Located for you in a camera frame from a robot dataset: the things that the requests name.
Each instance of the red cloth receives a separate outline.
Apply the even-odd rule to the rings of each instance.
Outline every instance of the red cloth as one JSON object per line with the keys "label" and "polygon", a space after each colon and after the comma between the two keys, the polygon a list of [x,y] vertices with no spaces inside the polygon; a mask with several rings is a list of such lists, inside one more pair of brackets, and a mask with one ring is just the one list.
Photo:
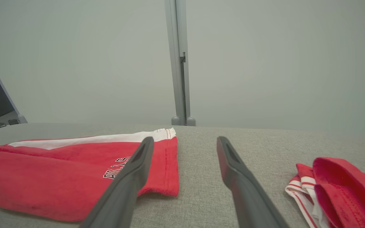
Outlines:
{"label": "red cloth", "polygon": [[81,221],[147,136],[154,137],[155,146],[148,180],[139,195],[177,196],[177,138],[174,129],[161,129],[0,146],[0,207]]}
{"label": "red cloth", "polygon": [[344,159],[313,162],[318,202],[337,228],[365,228],[365,173]]}
{"label": "red cloth", "polygon": [[297,164],[297,169],[285,190],[311,228],[365,228],[365,173],[344,159],[330,157],[315,159],[312,168]]}

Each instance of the gray table surface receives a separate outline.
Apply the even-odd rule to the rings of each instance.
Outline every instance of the gray table surface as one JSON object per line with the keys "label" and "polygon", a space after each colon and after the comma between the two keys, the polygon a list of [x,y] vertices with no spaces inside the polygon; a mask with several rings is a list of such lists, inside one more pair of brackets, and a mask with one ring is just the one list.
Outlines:
{"label": "gray table surface", "polygon": [[[140,196],[131,227],[237,227],[230,191],[222,182],[217,136],[226,136],[259,180],[290,227],[307,227],[297,204],[284,192],[296,163],[340,157],[365,172],[365,140],[317,132],[173,126],[178,138],[178,197]],[[69,138],[154,131],[171,126],[117,124],[18,124],[0,129],[0,145],[33,138]],[[0,208],[0,227],[70,228],[58,222]]]}

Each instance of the gray wall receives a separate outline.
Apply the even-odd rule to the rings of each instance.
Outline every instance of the gray wall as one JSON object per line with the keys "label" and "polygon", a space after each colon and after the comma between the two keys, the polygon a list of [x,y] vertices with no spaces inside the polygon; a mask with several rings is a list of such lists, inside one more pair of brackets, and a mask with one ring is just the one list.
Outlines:
{"label": "gray wall", "polygon": [[187,0],[198,126],[365,136],[365,1]]}
{"label": "gray wall", "polygon": [[163,0],[0,0],[0,78],[29,123],[170,124]]}

